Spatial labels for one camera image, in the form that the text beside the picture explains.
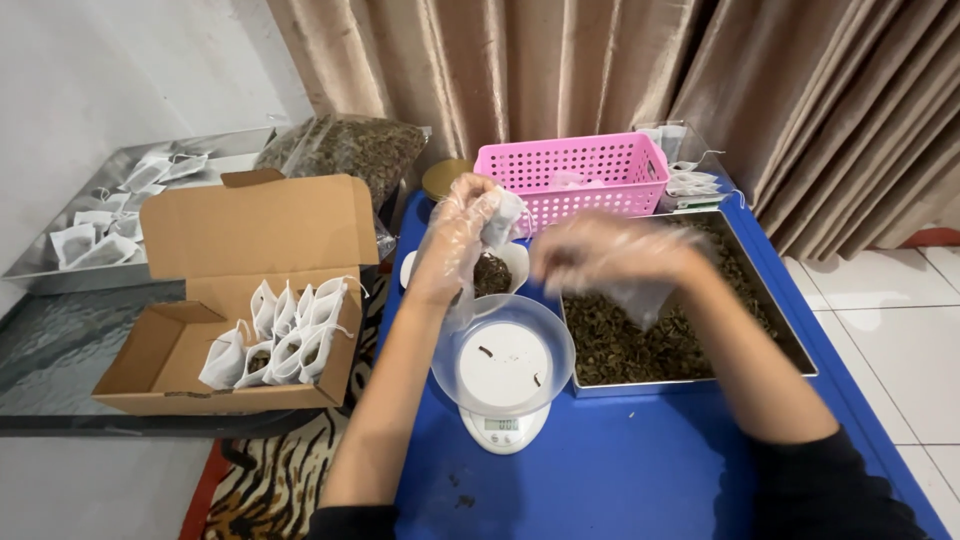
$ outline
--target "black sleeve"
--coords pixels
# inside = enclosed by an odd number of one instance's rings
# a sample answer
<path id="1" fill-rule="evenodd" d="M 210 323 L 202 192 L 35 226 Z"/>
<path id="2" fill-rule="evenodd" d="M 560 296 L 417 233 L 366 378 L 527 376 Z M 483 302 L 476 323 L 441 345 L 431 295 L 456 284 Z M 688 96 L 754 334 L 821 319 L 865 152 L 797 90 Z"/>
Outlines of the black sleeve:
<path id="1" fill-rule="evenodd" d="M 330 506 L 310 516 L 305 540 L 394 540 L 396 506 Z"/>
<path id="2" fill-rule="evenodd" d="M 867 475 L 841 428 L 801 445 L 751 442 L 756 462 L 754 538 L 924 539 L 890 482 Z"/>

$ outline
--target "clear plastic bowl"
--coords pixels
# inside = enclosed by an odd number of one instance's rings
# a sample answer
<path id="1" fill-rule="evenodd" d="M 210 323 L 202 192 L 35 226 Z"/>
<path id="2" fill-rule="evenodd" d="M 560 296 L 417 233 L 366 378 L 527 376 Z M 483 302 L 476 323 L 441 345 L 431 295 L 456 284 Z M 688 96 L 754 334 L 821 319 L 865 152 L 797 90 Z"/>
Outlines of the clear plastic bowl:
<path id="1" fill-rule="evenodd" d="M 440 388 L 463 409 L 494 419 L 552 402 L 573 374 L 573 338 L 564 322 L 524 296 L 475 302 L 466 328 L 441 328 L 431 365 Z"/>

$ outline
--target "tiger print rug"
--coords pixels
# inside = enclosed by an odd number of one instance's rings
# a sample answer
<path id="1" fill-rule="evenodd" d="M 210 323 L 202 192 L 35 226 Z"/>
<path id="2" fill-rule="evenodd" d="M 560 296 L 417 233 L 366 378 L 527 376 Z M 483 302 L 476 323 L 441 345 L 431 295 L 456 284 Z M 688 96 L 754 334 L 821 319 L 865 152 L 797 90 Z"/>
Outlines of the tiger print rug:
<path id="1" fill-rule="evenodd" d="M 372 303 L 348 389 L 354 400 L 360 399 L 370 377 L 389 283 L 390 276 L 379 275 L 370 291 Z M 313 421 L 285 435 L 237 441 L 235 448 L 253 457 L 256 468 L 245 471 L 229 465 L 213 494 L 201 538 L 272 540 L 306 535 L 347 422 L 346 416 L 327 408 Z"/>

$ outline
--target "blue table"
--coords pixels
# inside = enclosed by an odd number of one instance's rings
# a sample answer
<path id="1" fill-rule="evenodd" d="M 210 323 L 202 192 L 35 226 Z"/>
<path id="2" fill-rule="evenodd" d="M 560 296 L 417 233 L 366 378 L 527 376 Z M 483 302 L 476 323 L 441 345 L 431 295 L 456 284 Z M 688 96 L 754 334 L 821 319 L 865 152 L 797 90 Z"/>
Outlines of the blue table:
<path id="1" fill-rule="evenodd" d="M 400 303 L 400 263 L 420 244 L 432 208 L 422 192 L 408 201 L 380 345 Z M 721 209 L 820 368 L 813 386 L 869 472 L 891 480 L 933 538 L 948 538 L 753 215 L 736 197 Z M 530 283 L 518 294 L 557 309 Z M 746 441 L 719 390 L 575 400 L 568 384 L 530 446 L 502 456 L 474 442 L 431 375 L 396 496 L 396 533 L 462 540 L 747 538 L 754 483 Z M 461 496 L 475 503 L 458 504 Z"/>

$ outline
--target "gold lid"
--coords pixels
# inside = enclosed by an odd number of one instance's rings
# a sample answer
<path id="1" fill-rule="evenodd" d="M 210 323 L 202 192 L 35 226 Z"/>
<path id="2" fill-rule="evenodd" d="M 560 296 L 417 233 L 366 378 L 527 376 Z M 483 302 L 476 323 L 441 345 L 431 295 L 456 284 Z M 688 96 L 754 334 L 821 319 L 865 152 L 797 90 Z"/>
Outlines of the gold lid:
<path id="1" fill-rule="evenodd" d="M 473 161 L 443 160 L 423 173 L 420 184 L 423 193 L 432 201 L 440 201 L 450 194 L 450 185 L 463 173 L 473 171 Z"/>

